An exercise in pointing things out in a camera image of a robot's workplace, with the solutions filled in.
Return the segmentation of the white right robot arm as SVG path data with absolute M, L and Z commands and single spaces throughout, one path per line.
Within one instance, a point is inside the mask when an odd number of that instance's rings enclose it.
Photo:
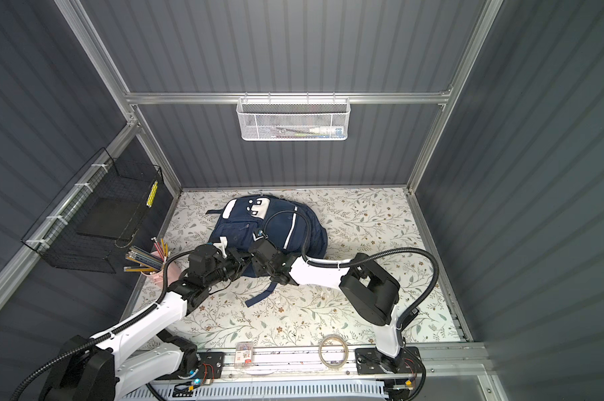
M 327 261 L 285 253 L 265 238 L 249 248 L 255 274 L 278 285 L 320 286 L 341 291 L 357 314 L 373 326 L 377 351 L 398 359 L 401 335 L 397 304 L 400 284 L 364 254 L 348 261 Z

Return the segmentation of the navy blue student backpack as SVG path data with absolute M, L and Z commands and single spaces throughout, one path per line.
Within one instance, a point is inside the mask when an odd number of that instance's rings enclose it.
M 305 254 L 312 258 L 326 255 L 327 230 L 315 212 L 300 202 L 274 195 L 246 195 L 230 200 L 221 209 L 208 210 L 206 213 L 218 216 L 208 239 L 211 243 L 224 236 L 228 239 L 228 247 L 249 252 L 254 242 L 266 238 L 285 253 Z M 243 275 L 258 278 L 252 260 Z M 274 292 L 269 287 L 246 301 L 245 305 L 252 307 L 269 297 Z

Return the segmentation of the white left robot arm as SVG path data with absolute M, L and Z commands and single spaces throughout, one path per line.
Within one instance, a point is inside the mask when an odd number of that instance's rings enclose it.
M 163 284 L 158 299 L 89 339 L 76 336 L 38 369 L 48 375 L 41 400 L 119 400 L 155 379 L 198 370 L 197 347 L 168 332 L 210 296 L 213 286 L 240 278 L 248 252 L 205 244 L 186 253 L 188 268 Z

